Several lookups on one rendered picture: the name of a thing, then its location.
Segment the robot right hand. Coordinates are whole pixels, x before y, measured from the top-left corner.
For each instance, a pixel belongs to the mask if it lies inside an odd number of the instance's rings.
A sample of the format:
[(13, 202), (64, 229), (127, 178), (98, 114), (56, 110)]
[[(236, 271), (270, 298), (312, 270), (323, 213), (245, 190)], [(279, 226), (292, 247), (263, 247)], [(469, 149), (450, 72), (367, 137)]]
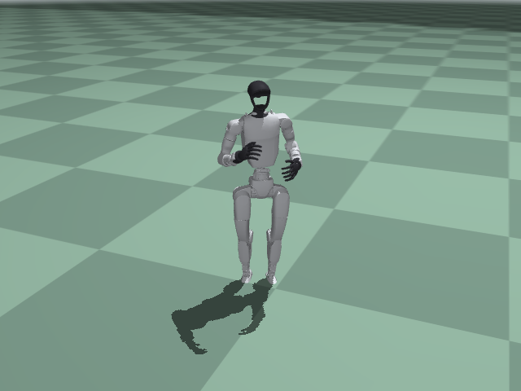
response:
[[(251, 156), (251, 155), (256, 155), (256, 156), (260, 156), (259, 153), (255, 153), (255, 152), (262, 152), (261, 149), (257, 149), (257, 148), (254, 148), (254, 147), (262, 147), (261, 145), (256, 145), (256, 142), (251, 142), (249, 144), (247, 144), (245, 147), (243, 147), (242, 151), (236, 151), (235, 152), (235, 160), (233, 160), (233, 162), (235, 164), (238, 164), (244, 160), (247, 160), (247, 159), (253, 159), (253, 160), (258, 160), (257, 158)], [(253, 152), (255, 151), (255, 152)]]

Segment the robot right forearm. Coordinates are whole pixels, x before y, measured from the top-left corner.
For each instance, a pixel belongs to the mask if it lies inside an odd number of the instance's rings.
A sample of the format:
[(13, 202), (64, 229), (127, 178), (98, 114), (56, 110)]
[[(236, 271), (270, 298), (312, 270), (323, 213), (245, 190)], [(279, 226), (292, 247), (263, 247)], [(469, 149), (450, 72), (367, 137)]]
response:
[[(235, 160), (235, 152), (233, 152), (232, 154), (223, 154), (223, 153), (220, 153), (218, 158), (217, 158), (217, 161), (220, 165), (224, 165), (225, 167), (229, 167), (231, 165), (233, 166), (236, 166), (237, 164), (235, 164), (233, 162), (233, 160)], [(240, 162), (241, 163), (241, 162)], [(239, 164), (240, 164), (239, 163)]]

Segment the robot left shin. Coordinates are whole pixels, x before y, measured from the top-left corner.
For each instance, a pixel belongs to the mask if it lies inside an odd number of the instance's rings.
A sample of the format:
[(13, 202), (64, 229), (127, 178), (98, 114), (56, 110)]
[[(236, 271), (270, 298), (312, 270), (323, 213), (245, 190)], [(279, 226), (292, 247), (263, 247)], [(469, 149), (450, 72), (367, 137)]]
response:
[(267, 257), (269, 261), (268, 265), (268, 277), (272, 273), (272, 276), (275, 276), (276, 265), (280, 258), (282, 248), (282, 240), (275, 240), (274, 243), (267, 242)]

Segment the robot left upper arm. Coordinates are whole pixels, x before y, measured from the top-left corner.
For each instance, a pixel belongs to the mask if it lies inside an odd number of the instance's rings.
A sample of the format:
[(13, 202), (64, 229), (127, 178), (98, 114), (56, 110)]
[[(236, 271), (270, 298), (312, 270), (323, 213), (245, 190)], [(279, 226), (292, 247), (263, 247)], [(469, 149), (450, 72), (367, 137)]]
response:
[(286, 140), (286, 144), (284, 144), (287, 153), (293, 148), (296, 147), (295, 142), (295, 134), (292, 126), (292, 121), (285, 113), (277, 113), (278, 119), (280, 121), (280, 127), (283, 134), (283, 137)]

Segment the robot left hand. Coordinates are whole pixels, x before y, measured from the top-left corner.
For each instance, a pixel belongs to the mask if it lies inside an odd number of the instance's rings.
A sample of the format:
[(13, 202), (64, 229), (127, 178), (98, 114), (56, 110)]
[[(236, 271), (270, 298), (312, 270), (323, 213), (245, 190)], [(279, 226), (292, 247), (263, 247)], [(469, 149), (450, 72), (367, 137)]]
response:
[(285, 181), (290, 181), (297, 175), (298, 170), (301, 168), (301, 163), (299, 162), (299, 159), (300, 158), (295, 158), (294, 160), (285, 160), (286, 163), (288, 163), (288, 162), (291, 163), (289, 166), (287, 166), (285, 168), (281, 168), (281, 169), (290, 169), (287, 172), (282, 173), (282, 174), (288, 174), (287, 176), (283, 176), (284, 178), (290, 177), (289, 179), (286, 179)]

